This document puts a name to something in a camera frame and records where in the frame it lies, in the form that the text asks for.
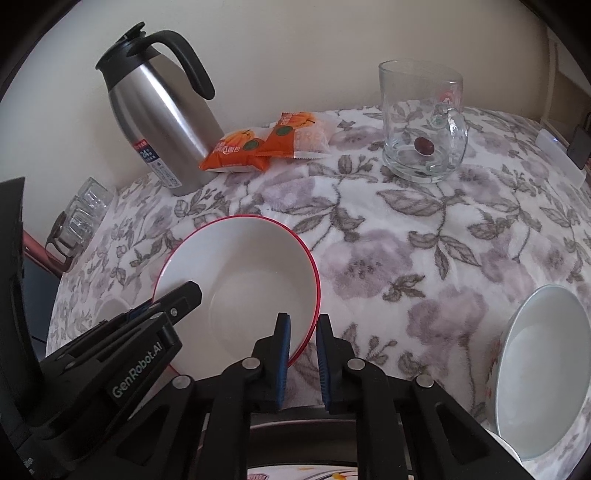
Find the gray leaf pattern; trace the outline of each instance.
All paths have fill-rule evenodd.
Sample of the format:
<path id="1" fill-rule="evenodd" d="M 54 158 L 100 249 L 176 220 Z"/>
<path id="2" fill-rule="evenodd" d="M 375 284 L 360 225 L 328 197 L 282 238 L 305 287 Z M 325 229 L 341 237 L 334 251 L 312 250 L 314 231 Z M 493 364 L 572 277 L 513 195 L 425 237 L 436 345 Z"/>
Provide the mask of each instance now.
<path id="1" fill-rule="evenodd" d="M 442 209 L 436 199 L 420 192 L 407 190 L 382 190 L 378 192 L 392 210 L 414 216 L 431 216 Z"/>

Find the glass cup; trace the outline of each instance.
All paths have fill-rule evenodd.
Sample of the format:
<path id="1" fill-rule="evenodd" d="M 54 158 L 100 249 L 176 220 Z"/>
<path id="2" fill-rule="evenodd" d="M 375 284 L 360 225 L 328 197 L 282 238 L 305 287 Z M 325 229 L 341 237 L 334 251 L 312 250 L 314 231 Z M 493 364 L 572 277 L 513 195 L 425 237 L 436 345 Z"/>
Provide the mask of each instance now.
<path id="1" fill-rule="evenodd" d="M 81 202 L 78 197 L 72 198 L 66 207 L 66 218 L 64 230 L 72 233 L 77 239 L 76 242 L 87 247 L 100 225 L 100 219 L 86 211 L 87 205 Z"/>
<path id="2" fill-rule="evenodd" d="M 421 60 L 379 65 L 384 117 L 384 163 L 419 183 L 443 180 L 457 169 L 467 145 L 463 79 L 455 70 Z"/>
<path id="3" fill-rule="evenodd" d="M 105 217 L 113 200 L 113 194 L 92 177 L 89 177 L 80 187 L 77 196 L 84 204 L 84 210 L 98 220 Z"/>

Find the orange snack packet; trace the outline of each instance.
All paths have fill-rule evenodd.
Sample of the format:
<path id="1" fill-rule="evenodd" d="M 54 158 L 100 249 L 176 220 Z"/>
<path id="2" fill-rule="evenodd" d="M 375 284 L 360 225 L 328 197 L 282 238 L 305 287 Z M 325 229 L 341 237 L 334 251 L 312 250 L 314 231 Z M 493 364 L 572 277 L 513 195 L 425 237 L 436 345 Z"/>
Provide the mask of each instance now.
<path id="1" fill-rule="evenodd" d="M 269 158 L 260 155 L 261 146 L 271 133 L 270 128 L 237 130 L 217 142 L 199 168 L 212 171 L 266 171 Z"/>
<path id="2" fill-rule="evenodd" d="M 280 158 L 323 158 L 330 154 L 329 141 L 339 121 L 314 112 L 282 113 L 257 155 Z"/>

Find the floral tablecloth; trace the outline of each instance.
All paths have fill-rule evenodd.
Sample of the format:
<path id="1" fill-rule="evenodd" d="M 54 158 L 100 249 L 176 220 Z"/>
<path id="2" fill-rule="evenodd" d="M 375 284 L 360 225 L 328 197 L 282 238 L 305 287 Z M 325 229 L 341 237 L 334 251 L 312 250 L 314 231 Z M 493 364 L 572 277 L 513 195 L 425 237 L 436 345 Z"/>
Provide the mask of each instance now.
<path id="1" fill-rule="evenodd" d="M 181 240 L 211 220 L 254 213 L 297 232 L 312 250 L 322 313 L 357 356 L 389 375 L 428 372 L 479 421 L 495 345 L 519 304 L 559 283 L 591 309 L 591 197 L 535 146 L 539 124 L 466 108 L 463 165 L 435 185 L 382 165 L 378 108 L 340 118 L 331 158 L 274 161 L 265 174 L 220 174 L 174 197 L 153 174 L 119 192 L 91 246 L 64 275 L 48 352 L 95 322 L 110 297 L 150 298 Z M 404 112 L 409 118 L 419 111 Z M 320 404 L 311 342 L 288 373 L 286 406 Z M 591 440 L 591 400 L 564 439 L 526 462 L 537 479 L 564 479 Z"/>

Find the glass mug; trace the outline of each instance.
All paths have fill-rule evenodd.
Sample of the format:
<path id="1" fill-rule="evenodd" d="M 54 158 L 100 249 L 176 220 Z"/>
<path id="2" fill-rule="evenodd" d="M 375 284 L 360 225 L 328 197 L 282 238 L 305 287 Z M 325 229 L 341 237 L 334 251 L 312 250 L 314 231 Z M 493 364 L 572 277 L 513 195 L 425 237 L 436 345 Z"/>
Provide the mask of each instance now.
<path id="1" fill-rule="evenodd" d="M 421 60 L 379 65 L 384 117 L 384 163 L 419 183 L 443 180 L 462 163 L 468 133 L 462 111 L 463 78 Z"/>

